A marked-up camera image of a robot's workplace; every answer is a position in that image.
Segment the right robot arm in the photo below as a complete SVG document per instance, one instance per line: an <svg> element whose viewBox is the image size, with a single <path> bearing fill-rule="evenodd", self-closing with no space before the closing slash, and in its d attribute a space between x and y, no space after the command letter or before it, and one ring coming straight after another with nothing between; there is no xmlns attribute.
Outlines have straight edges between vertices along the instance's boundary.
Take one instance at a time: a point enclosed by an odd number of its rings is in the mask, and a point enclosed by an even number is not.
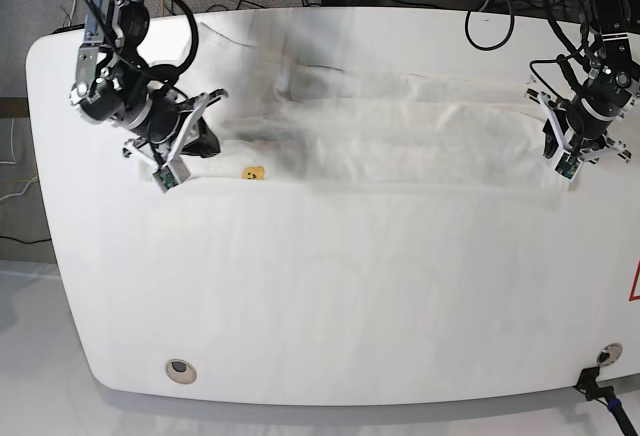
<svg viewBox="0 0 640 436"><path fill-rule="evenodd" d="M82 1L88 12L71 89L80 114L92 124L110 122L134 134L125 155L141 152L156 169L182 155L217 155L219 141L202 114L227 92L216 89L189 97L177 86L199 49L196 20L186 3L170 0L189 25L184 60L149 64L138 51L150 27L145 0Z"/></svg>

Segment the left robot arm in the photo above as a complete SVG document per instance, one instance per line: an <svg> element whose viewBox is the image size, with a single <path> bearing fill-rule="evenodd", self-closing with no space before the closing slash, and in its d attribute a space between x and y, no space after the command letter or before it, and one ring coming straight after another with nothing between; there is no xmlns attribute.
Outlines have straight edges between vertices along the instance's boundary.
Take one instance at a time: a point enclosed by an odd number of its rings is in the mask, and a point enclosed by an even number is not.
<svg viewBox="0 0 640 436"><path fill-rule="evenodd" d="M551 86L527 96L543 112L543 155L573 179L586 163L614 154L629 162L626 145L608 134L611 124L639 108L639 64L629 35L639 28L639 0L576 0L580 41L560 27L551 0L541 0L545 18L566 53L553 59L569 85L565 98Z"/></svg>

